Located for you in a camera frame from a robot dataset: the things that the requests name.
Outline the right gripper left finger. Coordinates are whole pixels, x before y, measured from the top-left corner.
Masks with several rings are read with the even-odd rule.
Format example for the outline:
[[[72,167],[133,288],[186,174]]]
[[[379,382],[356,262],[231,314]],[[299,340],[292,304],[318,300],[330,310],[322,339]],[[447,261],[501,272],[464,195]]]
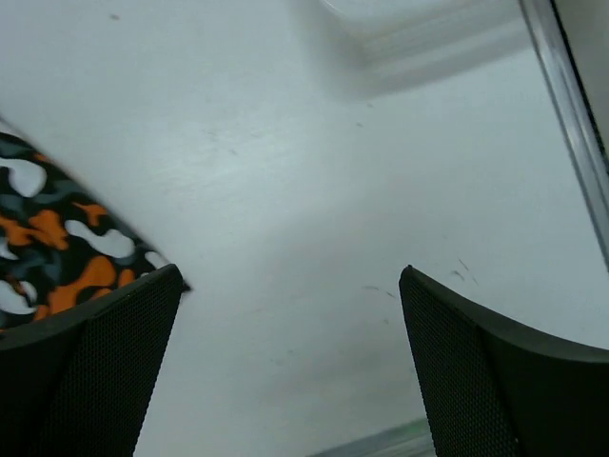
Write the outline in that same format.
[[[4,456],[133,454],[180,305],[174,265],[1,335]]]

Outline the camouflage patterned shorts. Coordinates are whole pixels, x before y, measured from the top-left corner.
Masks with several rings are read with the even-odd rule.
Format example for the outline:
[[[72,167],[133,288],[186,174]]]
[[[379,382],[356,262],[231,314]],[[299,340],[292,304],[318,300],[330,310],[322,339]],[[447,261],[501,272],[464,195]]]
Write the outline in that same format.
[[[1,125],[1,329],[49,318],[167,259],[54,160]]]

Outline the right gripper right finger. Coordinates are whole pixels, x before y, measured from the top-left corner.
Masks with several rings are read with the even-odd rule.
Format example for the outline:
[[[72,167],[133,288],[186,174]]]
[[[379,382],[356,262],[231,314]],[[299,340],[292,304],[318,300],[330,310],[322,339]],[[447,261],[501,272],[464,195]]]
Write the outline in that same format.
[[[437,455],[607,455],[607,350],[530,328],[411,266],[399,288]]]

